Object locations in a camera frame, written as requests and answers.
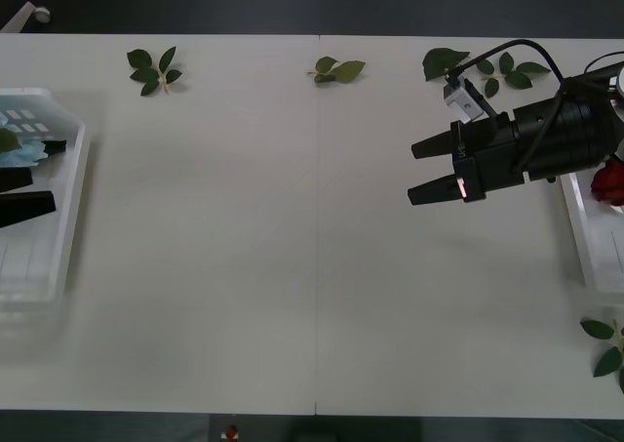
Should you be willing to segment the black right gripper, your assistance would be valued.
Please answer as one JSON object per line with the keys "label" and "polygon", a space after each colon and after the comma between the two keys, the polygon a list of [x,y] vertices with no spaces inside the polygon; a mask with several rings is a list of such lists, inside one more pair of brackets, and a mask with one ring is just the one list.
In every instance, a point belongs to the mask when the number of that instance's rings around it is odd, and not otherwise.
{"label": "black right gripper", "polygon": [[414,143],[416,160],[452,155],[454,175],[410,188],[412,206],[480,201],[491,191],[524,184],[523,173],[512,170],[520,151],[516,134],[516,122],[501,112],[493,119],[452,122],[449,131]]}

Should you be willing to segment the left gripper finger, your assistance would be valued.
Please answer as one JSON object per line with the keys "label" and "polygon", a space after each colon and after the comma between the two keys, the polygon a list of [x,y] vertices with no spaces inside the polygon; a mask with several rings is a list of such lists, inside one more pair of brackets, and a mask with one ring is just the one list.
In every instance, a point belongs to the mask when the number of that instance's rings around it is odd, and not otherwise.
{"label": "left gripper finger", "polygon": [[0,169],[0,192],[8,192],[32,184],[33,178],[29,168]]}
{"label": "left gripper finger", "polygon": [[51,191],[6,193],[0,196],[0,227],[38,218],[57,209]]}

